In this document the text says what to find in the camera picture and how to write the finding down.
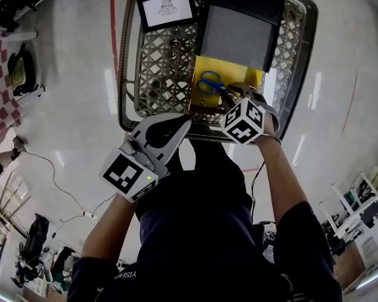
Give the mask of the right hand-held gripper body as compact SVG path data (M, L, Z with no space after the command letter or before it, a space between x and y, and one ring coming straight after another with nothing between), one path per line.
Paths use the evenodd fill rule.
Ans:
M238 97L236 105L221 119L222 132L237 144L247 145L260 136L274 136L280 128L275 109L270 106L264 96L257 92L252 98ZM272 119L273 133L265 131L265 118L269 114Z

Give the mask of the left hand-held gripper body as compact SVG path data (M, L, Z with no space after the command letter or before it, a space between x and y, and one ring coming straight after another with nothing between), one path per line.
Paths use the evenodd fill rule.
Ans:
M127 201L134 203L169 176L166 164L192 124L188 115L162 113L144 118L113 148L99 176Z

